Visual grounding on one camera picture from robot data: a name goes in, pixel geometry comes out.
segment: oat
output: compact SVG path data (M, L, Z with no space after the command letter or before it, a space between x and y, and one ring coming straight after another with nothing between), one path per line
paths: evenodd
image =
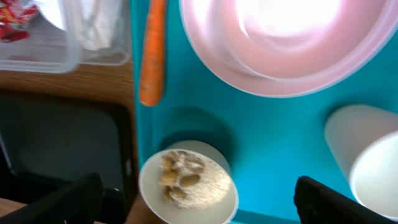
M178 187L174 187L170 191L170 195L172 197L179 198L179 199L186 199L187 198L187 194L184 191L182 191L180 188L178 188Z
M163 199L165 202L173 202L173 198L170 196L170 191L172 189L169 186L163 187Z
M173 175L164 170L159 184L170 187L169 196L176 206L206 208L227 195L231 177L211 159L185 151L172 151L164 158L173 158Z
M182 177L180 180L181 187L191 187L197 184L200 180L200 176L198 174L188 175Z
M185 161L185 167L192 171L194 174L201 174L205 169L205 165L198 159L187 159Z
M174 170L164 171L162 177L159 180L161 186L173 186L177 181L178 172Z
M170 171L170 170L172 170L173 165L174 165L174 161L171 160L170 158L162 159L163 170Z

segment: plastic bowl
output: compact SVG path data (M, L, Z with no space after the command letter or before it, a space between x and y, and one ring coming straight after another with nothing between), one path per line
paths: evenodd
M278 31L273 27L275 24L265 22L270 18L254 15L267 12L269 4L265 2L293 0L266 0L251 5L258 1L220 0L218 10L223 38L233 57L252 73L284 82L330 74L338 76L341 67L346 67L344 74L351 73L381 49L396 31L398 21L396 0L333 0L337 3L330 7L333 11L329 12L327 22L304 27L306 29L301 32L292 26L289 34L286 32L289 27L282 26ZM326 4L332 0L322 1ZM286 5L286 11L305 9L290 7ZM298 12L290 22L299 26L295 20L303 16ZM361 58L361 63L352 63L356 58Z
M160 165L162 156L170 151L187 151L199 156L205 156L219 164L229 175L228 162L215 148L200 141L178 142L168 149L158 152L149 158L139 174L139 188L142 198L149 208L161 219L172 224L220 224L228 223L238 210L238 191L233 183L224 199L215 205L204 209L181 209L163 201L162 187L158 184L162 174Z

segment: blue tray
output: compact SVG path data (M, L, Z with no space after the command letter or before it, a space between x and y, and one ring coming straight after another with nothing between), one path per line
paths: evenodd
M155 108L138 96L148 0L132 1L139 165L169 144L196 139L229 160L239 191L238 223L298 223L297 178L308 175L353 198L323 137L337 108L365 103L398 113L398 35L347 80L308 96L261 98L241 92L201 63L184 33L178 0L167 12L166 88Z

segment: wooden surface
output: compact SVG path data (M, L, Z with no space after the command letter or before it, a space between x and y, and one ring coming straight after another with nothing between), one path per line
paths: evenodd
M81 65L77 71L64 75L1 71L0 89L118 103L128 108L134 116L131 63L122 67ZM0 199L0 216L21 206L23 205ZM163 222L149 210L141 196L138 196L126 223L158 224Z

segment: white bowl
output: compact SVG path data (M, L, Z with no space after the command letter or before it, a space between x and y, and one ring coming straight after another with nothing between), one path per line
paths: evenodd
M139 188L145 203L161 219L171 224L220 224L228 223L238 210L238 191L232 181L224 199L204 209L181 209L163 200L163 190L158 184L162 174L162 157L170 151L186 151L205 156L219 164L229 175L231 170L225 157L217 149L200 141L178 142L149 158L139 174Z

